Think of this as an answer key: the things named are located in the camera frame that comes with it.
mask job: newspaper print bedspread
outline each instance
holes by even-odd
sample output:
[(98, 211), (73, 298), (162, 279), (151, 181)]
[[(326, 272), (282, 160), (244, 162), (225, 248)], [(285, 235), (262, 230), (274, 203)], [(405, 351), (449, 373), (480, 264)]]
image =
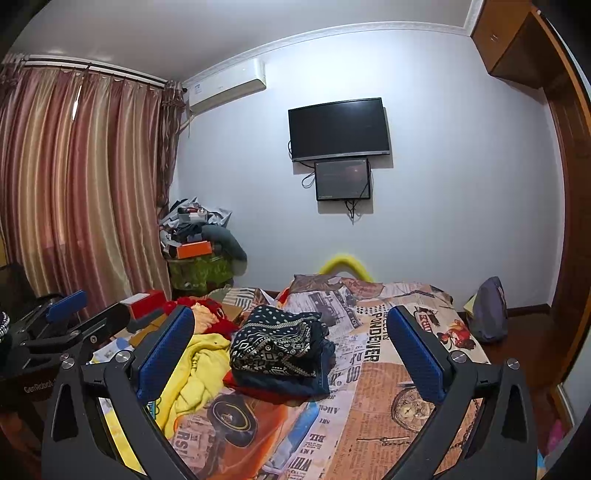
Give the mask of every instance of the newspaper print bedspread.
[[(418, 395), (386, 333), (386, 315), (396, 305), (448, 350), (488, 361), (450, 297), (430, 285), (297, 275), (283, 308), (321, 312), (328, 322), (336, 344), (330, 395), (275, 405), (224, 388), (206, 408), (177, 421), (175, 450), (204, 479), (381, 479), (434, 408)], [(457, 460), (478, 407), (470, 406), (440, 470)]]

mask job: blue gripper pad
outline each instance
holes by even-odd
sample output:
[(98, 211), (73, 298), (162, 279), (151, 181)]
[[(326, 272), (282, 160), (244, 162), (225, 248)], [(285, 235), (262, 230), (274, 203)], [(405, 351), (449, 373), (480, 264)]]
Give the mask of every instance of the blue gripper pad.
[(142, 405), (160, 396), (194, 330), (193, 311), (177, 306), (161, 327), (138, 345), (132, 369), (136, 370), (137, 397)]
[(399, 310), (402, 308), (405, 309), (395, 307), (388, 312), (388, 336), (423, 400), (439, 405), (446, 395), (443, 388), (443, 371), (413, 327), (409, 325), (410, 319), (416, 320), (410, 314), (410, 319), (407, 320), (402, 310)]
[(86, 302), (87, 298), (84, 290), (78, 290), (72, 295), (68, 295), (65, 299), (61, 299), (47, 309), (45, 315), (47, 323), (55, 323), (70, 318), (86, 307)]

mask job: gray backpack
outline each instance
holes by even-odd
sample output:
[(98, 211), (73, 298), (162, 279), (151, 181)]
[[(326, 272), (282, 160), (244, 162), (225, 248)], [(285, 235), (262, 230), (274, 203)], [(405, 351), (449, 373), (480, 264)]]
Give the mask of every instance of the gray backpack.
[(499, 277), (484, 282), (464, 306), (470, 333), (482, 343), (501, 340), (507, 335), (507, 304)]

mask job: screw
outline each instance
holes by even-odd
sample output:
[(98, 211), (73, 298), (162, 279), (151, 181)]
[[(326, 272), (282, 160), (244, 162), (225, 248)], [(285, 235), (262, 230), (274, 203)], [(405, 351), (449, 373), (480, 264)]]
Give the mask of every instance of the screw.
[(516, 358), (509, 358), (507, 366), (512, 370), (519, 370), (519, 361)]
[(468, 356), (459, 350), (454, 350), (450, 355), (452, 360), (457, 364), (464, 364), (468, 360)]
[(69, 370), (70, 368), (72, 368), (74, 366), (75, 363), (76, 363), (76, 361), (72, 357), (68, 357), (61, 363), (61, 367), (64, 370)]
[(129, 350), (120, 350), (115, 354), (115, 361), (120, 364), (124, 364), (131, 358), (131, 352)]

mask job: crown molding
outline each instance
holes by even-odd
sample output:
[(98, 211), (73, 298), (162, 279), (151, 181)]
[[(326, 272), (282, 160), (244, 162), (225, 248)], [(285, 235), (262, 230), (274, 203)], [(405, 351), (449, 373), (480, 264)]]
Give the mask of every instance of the crown molding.
[[(480, 5), (482, 5), (482, 2), (483, 0), (472, 0), (469, 13), (472, 11), (474, 4), (480, 3)], [(423, 30), (429, 32), (449, 33), (454, 35), (468, 35), (466, 33), (465, 26), (458, 27), (454, 25), (443, 25), (427, 22), (369, 22), (351, 25), (341, 25), (338, 27), (321, 28), (320, 30), (313, 30), (311, 32), (300, 33), (297, 35), (292, 35), (291, 37), (275, 40), (265, 45), (261, 45), (260, 47), (255, 47), (250, 50), (247, 50), (246, 52), (235, 55), (185, 80), (183, 82), (183, 86), (191, 86), (192, 84), (199, 82), (204, 78), (213, 75), (214, 73), (221, 72), (222, 70), (230, 68), (238, 63), (253, 59), (267, 52), (277, 50), (278, 48), (288, 47), (290, 45), (295, 45), (297, 43), (301, 43), (308, 40), (315, 40), (317, 38), (332, 37), (333, 35), (378, 30)]]
[(472, 0), (470, 3), (470, 8), (466, 15), (466, 22), (464, 23), (464, 32), (469, 37), (471, 37), (472, 32), (474, 32), (474, 27), (476, 26), (476, 22), (478, 22), (478, 17), (480, 16), (483, 4), (484, 0)]

